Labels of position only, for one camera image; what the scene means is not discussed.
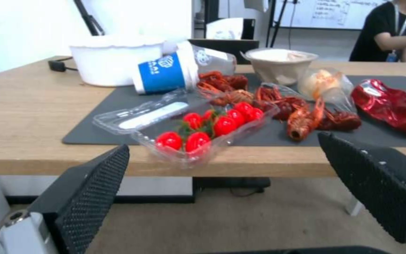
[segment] metal screw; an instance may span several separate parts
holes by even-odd
[[[6,218],[4,219],[4,225],[6,227],[10,227],[10,226],[15,225],[18,222],[28,218],[29,216],[30,216],[29,212],[26,209],[12,212],[11,214],[7,215]]]

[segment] black tripod stand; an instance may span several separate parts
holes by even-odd
[[[274,25],[274,32],[272,36],[272,43],[270,43],[270,47],[273,48],[273,44],[275,43],[275,39],[277,38],[278,30],[280,29],[280,26],[282,24],[282,19],[283,19],[283,13],[285,12],[287,0],[283,0],[283,5],[282,9],[280,11],[280,16],[278,17],[278,21]],[[270,36],[270,28],[272,27],[272,24],[274,23],[273,17],[274,17],[274,11],[275,11],[275,6],[277,5],[277,0],[272,0],[272,9],[270,10],[270,18],[269,18],[269,25],[267,27],[267,38],[266,38],[266,48],[269,46],[269,36]]]
[[[78,7],[79,13],[81,13],[81,17],[82,19],[84,19],[84,22],[89,29],[90,34],[92,34],[93,36],[104,35],[103,28],[100,26],[100,24],[98,24],[97,20],[92,15],[89,15],[86,8],[82,4],[82,1],[74,0],[74,3],[76,4],[76,7]]]

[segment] whiteboard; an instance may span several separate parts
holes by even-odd
[[[288,0],[283,13],[282,27],[319,29],[362,29],[366,16],[387,0],[298,0],[294,8]],[[280,16],[283,0],[277,0],[274,21]]]

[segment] table leg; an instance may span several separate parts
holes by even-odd
[[[363,204],[358,201],[353,195],[348,204],[345,206],[345,210],[350,214],[350,216],[357,216]]]

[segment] id badge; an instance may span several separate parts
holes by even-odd
[[[395,63],[395,62],[398,61],[398,55],[396,55],[395,52],[389,53],[389,54],[388,54],[388,57],[386,58],[386,61],[387,61],[387,62]]]

